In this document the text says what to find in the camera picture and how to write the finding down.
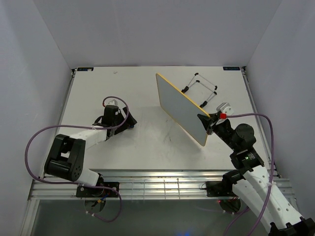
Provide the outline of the yellow framed whiteboard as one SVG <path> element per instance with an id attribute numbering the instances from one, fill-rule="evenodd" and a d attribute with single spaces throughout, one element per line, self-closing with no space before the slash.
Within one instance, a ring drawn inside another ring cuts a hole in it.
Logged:
<path id="1" fill-rule="evenodd" d="M 156 82 L 161 108 L 201 146 L 205 146 L 208 134 L 198 116 L 209 119 L 210 115 L 159 73 Z"/>

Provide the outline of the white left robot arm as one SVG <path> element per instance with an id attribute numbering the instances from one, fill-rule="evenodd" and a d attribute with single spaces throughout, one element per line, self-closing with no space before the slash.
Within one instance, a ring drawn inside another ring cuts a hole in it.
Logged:
<path id="1" fill-rule="evenodd" d="M 111 137 L 133 128 L 137 121 L 127 106 L 120 109 L 117 105 L 104 106 L 91 127 L 72 135 L 58 134 L 50 148 L 44 165 L 46 174 L 87 186 L 93 196 L 104 192 L 100 174 L 84 167 L 86 151 L 105 142 Z"/>

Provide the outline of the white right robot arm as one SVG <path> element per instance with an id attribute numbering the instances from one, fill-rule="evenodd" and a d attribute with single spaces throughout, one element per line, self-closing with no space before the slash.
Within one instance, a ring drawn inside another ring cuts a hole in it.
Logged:
<path id="1" fill-rule="evenodd" d="M 250 233 L 262 223 L 270 236 L 313 236 L 315 222 L 304 218 L 273 181 L 274 169 L 267 169 L 254 149 L 254 129 L 245 123 L 232 128 L 231 116 L 219 111 L 198 115 L 207 134 L 216 134 L 233 153 L 235 169 L 223 175 L 222 181 L 208 185 L 207 191 L 238 196 L 257 216 Z"/>

